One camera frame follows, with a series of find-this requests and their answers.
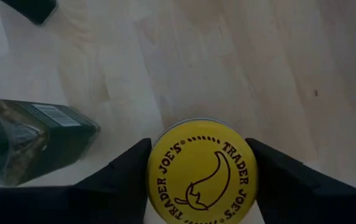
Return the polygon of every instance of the wooden table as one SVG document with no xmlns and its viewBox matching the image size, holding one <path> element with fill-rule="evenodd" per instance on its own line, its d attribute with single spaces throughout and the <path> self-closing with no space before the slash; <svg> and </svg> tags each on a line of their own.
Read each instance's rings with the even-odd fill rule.
<svg viewBox="0 0 356 224">
<path fill-rule="evenodd" d="M 45 27 L 0 3 L 0 98 L 74 106 L 101 134 L 30 185 L 74 184 L 209 117 L 356 186 L 356 1 L 59 2 Z"/>
</svg>

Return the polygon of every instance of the jar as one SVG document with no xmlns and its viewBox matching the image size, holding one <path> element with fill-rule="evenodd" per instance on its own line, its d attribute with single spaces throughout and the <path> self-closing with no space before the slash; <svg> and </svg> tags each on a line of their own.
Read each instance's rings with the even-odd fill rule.
<svg viewBox="0 0 356 224">
<path fill-rule="evenodd" d="M 68 106 L 0 100 L 0 186 L 73 164 L 98 132 L 98 125 Z"/>
</svg>

